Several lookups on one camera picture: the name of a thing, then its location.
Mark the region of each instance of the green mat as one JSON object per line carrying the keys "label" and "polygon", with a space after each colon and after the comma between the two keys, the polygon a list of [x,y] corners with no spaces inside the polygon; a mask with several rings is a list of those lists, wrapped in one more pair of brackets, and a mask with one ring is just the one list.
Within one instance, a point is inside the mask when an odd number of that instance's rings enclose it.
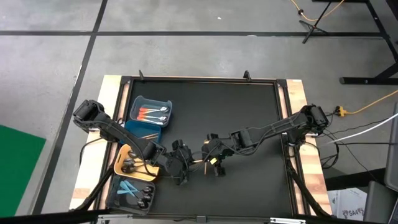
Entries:
{"label": "green mat", "polygon": [[45,139],[0,125],[0,217],[14,216]]}

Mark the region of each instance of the white cable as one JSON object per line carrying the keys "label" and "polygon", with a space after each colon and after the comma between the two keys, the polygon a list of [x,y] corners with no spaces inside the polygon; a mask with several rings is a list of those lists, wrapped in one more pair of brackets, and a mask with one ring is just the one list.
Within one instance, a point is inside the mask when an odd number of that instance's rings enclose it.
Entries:
{"label": "white cable", "polygon": [[355,137],[355,136],[359,136],[360,134],[363,134],[363,133],[366,133],[366,132],[368,132],[368,131],[371,131],[371,130],[373,130],[373,129],[375,129],[375,128],[377,128],[377,127],[379,127],[379,126],[381,126],[381,125],[383,125],[383,124],[385,124],[385,123],[387,123],[388,121],[390,121],[392,118],[395,118],[396,116],[398,116],[398,113],[392,115],[389,119],[387,119],[387,120],[381,122],[380,124],[377,124],[377,125],[375,125],[375,126],[369,128],[369,129],[367,129],[367,130],[365,130],[365,131],[361,131],[360,133],[356,133],[356,134],[353,134],[353,135],[350,135],[350,136],[347,136],[347,137],[343,137],[343,138],[341,138],[341,139],[337,139],[337,140],[334,140],[334,141],[330,141],[330,142],[328,142],[328,143],[326,143],[326,144],[323,144],[323,145],[321,145],[321,146],[326,146],[327,144],[331,144],[331,143],[334,143],[334,142],[337,142],[337,141],[341,141],[341,140],[344,140],[344,139],[349,139],[349,138],[352,138],[352,137]]}

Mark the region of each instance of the blue tray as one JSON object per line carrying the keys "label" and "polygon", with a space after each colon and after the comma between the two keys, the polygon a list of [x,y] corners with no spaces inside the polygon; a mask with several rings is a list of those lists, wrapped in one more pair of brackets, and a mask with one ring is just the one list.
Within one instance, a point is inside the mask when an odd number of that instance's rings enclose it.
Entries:
{"label": "blue tray", "polygon": [[133,134],[139,138],[148,136],[150,134],[157,134],[157,138],[153,138],[150,140],[155,141],[155,142],[160,141],[162,128],[158,125],[144,123],[141,121],[128,121],[124,125],[124,128],[126,128],[131,134]]}

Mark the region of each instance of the wooden table frame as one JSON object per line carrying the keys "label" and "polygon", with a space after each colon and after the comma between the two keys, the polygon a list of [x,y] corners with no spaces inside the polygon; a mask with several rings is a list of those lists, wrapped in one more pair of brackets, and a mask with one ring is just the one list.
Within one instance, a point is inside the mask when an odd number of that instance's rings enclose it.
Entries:
{"label": "wooden table frame", "polygon": [[[204,78],[204,77],[173,77],[173,78]],[[301,109],[302,106],[307,104],[305,99],[303,84],[301,80],[278,80],[279,84],[279,100],[282,109],[283,118],[288,117],[292,113],[295,113]],[[127,96],[130,94],[129,89],[129,77],[123,77],[120,75],[105,75],[103,78],[102,86],[98,96],[98,102],[104,106],[105,113],[111,116],[111,118],[124,119],[125,118],[125,105]],[[99,132],[89,133],[87,142],[99,138]],[[307,142],[316,144],[314,138],[307,137]],[[111,148],[109,156],[106,155],[107,147]],[[109,144],[105,140],[99,140],[86,146],[80,169],[78,172],[75,189],[72,195],[72,201],[70,202],[70,209],[76,208],[84,199],[90,194],[98,183],[101,173],[107,166],[104,166],[103,161],[108,159],[108,163],[113,160],[113,156],[117,150],[117,143]],[[293,148],[289,149],[290,154],[293,154]],[[304,144],[301,146],[299,151],[299,157],[291,158],[291,161],[296,168],[296,164],[301,163],[302,174],[304,176],[305,185],[315,198],[315,200],[321,205],[324,211],[331,214],[331,208],[329,204],[329,198],[326,191],[325,180],[323,178],[323,172],[318,156],[318,151],[313,146]],[[96,202],[99,209],[105,208],[105,200],[108,194],[109,181],[103,188],[100,200]],[[305,214],[308,212],[308,204],[303,203],[300,190],[296,184],[294,184],[294,192],[296,195],[297,211],[299,214]]]}

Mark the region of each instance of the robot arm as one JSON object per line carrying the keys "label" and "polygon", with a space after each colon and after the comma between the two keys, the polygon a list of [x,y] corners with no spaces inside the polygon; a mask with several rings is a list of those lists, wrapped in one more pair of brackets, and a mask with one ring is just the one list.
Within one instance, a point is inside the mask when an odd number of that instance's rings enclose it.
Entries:
{"label": "robot arm", "polygon": [[292,116],[268,124],[262,128],[244,128],[229,134],[228,138],[218,138],[217,134],[209,134],[207,144],[202,151],[203,158],[215,167],[217,176],[225,175],[221,161],[233,154],[249,156],[254,154],[258,146],[267,138],[286,133],[289,144],[301,145],[309,132],[321,134],[329,122],[322,109],[315,105],[304,106]]}
{"label": "robot arm", "polygon": [[[73,114],[73,122],[86,131],[98,128],[100,135],[107,141],[124,141],[138,158],[150,165],[159,166],[168,172],[176,184],[188,181],[188,169],[193,164],[191,150],[181,140],[173,143],[173,151],[167,152],[160,144],[138,138],[113,121],[104,107],[94,100],[85,100]],[[292,116],[268,124],[262,128],[244,128],[221,139],[217,134],[208,135],[208,143],[202,147],[204,161],[210,161],[215,167],[217,176],[225,175],[221,161],[233,154],[249,156],[267,138],[287,133],[290,144],[299,145],[305,140],[308,132],[321,134],[328,126],[328,120],[320,107],[304,106]]]}

